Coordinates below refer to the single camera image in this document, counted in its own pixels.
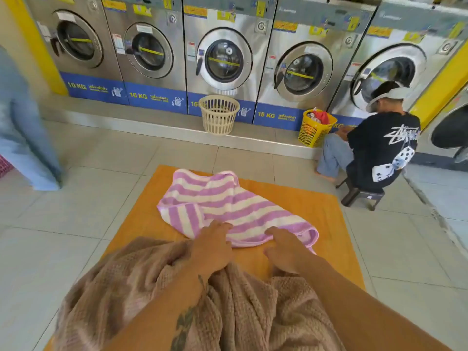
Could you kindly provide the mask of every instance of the yellow laundry basket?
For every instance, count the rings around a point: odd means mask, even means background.
[[[322,145],[325,135],[328,134],[330,129],[333,127],[333,124],[338,120],[331,114],[327,113],[330,124],[318,123],[307,117],[307,113],[313,111],[313,109],[309,109],[303,114],[301,130],[299,132],[299,141],[311,148],[316,148]]]
[[[241,105],[223,95],[208,95],[198,102],[202,110],[203,128],[214,135],[226,135],[234,127],[235,116]]]

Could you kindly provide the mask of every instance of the washing machine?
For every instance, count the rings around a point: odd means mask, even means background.
[[[130,105],[187,114],[182,0],[102,0]]]
[[[375,6],[278,0],[254,124],[299,130],[305,110],[328,108]]]
[[[236,99],[252,123],[277,0],[184,0],[189,114],[200,98]]]
[[[448,164],[453,166],[455,162],[468,159],[466,147],[468,147],[468,84],[421,133],[413,162],[448,168]]]
[[[409,110],[468,36],[468,10],[383,0],[328,109],[339,124],[367,118],[371,93],[393,80],[412,89]]]
[[[26,0],[70,96],[128,105],[101,0]]]

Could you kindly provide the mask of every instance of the white visor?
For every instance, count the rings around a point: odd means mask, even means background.
[[[366,106],[366,111],[369,113],[372,113],[371,111],[372,111],[373,103],[376,102],[377,100],[380,100],[381,98],[387,97],[387,98],[393,98],[395,100],[403,100],[409,95],[410,91],[411,91],[410,88],[406,88],[406,87],[394,88],[390,90],[389,92],[387,92],[386,94],[377,96],[372,101],[370,101]]]

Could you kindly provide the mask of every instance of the stool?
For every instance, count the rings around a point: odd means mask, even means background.
[[[346,183],[348,189],[350,190],[348,194],[341,200],[341,204],[345,207],[350,207],[358,198],[375,199],[374,205],[369,208],[371,211],[375,211],[375,207],[385,195],[385,192],[382,188],[380,188],[377,192],[361,190],[353,185],[353,182],[351,182],[349,177],[336,186],[336,188],[340,188],[343,183]]]

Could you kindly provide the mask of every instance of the man sitting on stool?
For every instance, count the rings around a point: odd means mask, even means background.
[[[316,173],[334,183],[339,169],[348,168],[353,184],[370,191],[392,183],[413,157],[421,132],[419,118],[403,110],[409,91],[394,81],[381,84],[366,107],[375,115],[325,137]]]

